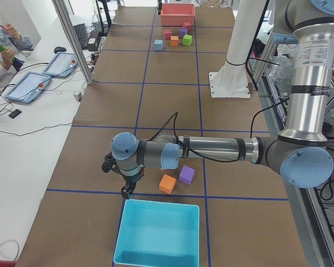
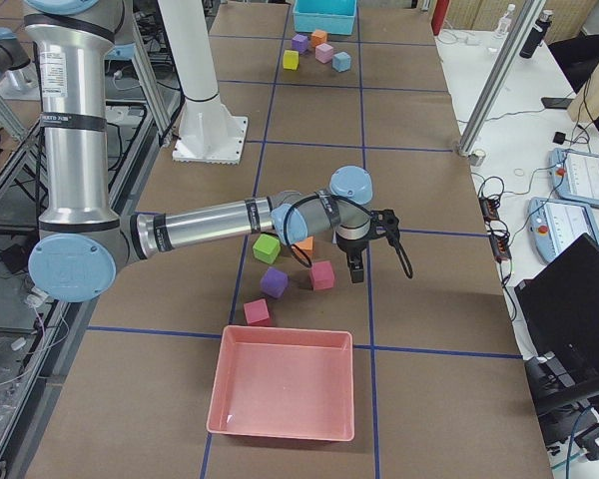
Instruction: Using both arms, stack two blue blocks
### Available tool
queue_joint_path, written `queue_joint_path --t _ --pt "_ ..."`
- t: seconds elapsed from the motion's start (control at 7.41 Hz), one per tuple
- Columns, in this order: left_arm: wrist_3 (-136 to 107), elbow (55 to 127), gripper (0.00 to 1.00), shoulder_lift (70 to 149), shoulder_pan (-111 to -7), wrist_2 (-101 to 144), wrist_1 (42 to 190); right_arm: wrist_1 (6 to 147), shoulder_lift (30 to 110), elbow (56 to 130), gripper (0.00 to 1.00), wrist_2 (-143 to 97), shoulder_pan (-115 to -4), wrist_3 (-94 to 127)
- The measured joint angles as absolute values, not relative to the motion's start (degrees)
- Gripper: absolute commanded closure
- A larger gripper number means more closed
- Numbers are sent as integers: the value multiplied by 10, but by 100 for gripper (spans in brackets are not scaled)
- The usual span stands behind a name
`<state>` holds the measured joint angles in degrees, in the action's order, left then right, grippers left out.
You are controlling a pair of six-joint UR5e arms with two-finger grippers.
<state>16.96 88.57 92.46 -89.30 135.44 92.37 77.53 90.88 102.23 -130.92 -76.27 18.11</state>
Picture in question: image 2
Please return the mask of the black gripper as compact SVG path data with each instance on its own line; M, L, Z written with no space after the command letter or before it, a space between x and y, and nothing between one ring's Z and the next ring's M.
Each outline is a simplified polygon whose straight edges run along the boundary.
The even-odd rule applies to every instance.
M351 282L363 283L362 255L368 247L369 238L364 235L359 239L348 239L336 233L335 240L338 248L345 253Z

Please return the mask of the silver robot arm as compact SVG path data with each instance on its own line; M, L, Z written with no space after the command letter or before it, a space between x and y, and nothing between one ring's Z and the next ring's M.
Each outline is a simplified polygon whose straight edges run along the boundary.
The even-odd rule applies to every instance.
M17 36L9 28L0 27L0 81L6 78L19 93L38 88L33 62Z
M331 230L353 282L364 279L372 182L356 166L304 195L285 191L192 212L120 217L109 201L105 58L136 31L128 1L27 1L38 48L49 204L29 257L34 283L67 302L106 291L127 265L212 240L274 232L292 245Z

